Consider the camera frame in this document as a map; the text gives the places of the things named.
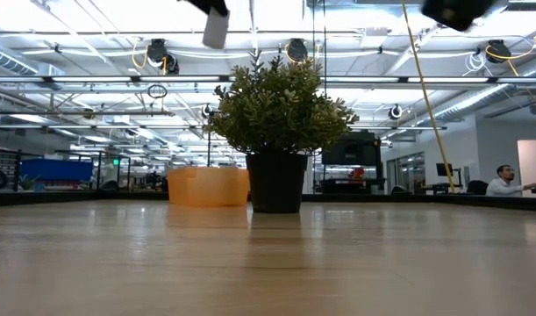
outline wall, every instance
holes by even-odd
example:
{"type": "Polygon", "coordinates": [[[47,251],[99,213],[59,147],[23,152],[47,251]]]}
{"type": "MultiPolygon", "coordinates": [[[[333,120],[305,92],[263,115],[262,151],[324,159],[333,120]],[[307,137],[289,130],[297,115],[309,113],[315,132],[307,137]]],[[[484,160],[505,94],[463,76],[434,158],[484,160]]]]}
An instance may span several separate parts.
{"type": "MultiPolygon", "coordinates": [[[[521,182],[525,184],[536,183],[536,140],[519,140],[517,146],[521,182]]],[[[525,191],[523,197],[536,198],[536,194],[525,191]]]]}
{"type": "Polygon", "coordinates": [[[13,131],[0,131],[0,147],[18,150],[30,154],[53,154],[55,150],[67,150],[71,138],[56,134],[42,134],[35,130],[26,130],[25,136],[18,136],[13,131]]]}
{"type": "MultiPolygon", "coordinates": [[[[480,179],[475,117],[471,115],[465,118],[463,122],[444,126],[447,129],[440,131],[440,136],[448,162],[453,164],[454,169],[463,169],[463,167],[469,166],[471,171],[470,178],[480,179]]],[[[382,151],[382,161],[386,163],[391,159],[420,152],[425,154],[425,182],[427,184],[446,183],[448,181],[446,177],[437,176],[436,164],[443,160],[433,131],[422,132],[418,135],[415,143],[393,143],[392,149],[382,151]]]]}
{"type": "Polygon", "coordinates": [[[521,183],[518,140],[536,140],[536,121],[478,120],[476,135],[482,180],[497,178],[497,167],[508,164],[515,169],[514,184],[521,183]]]}

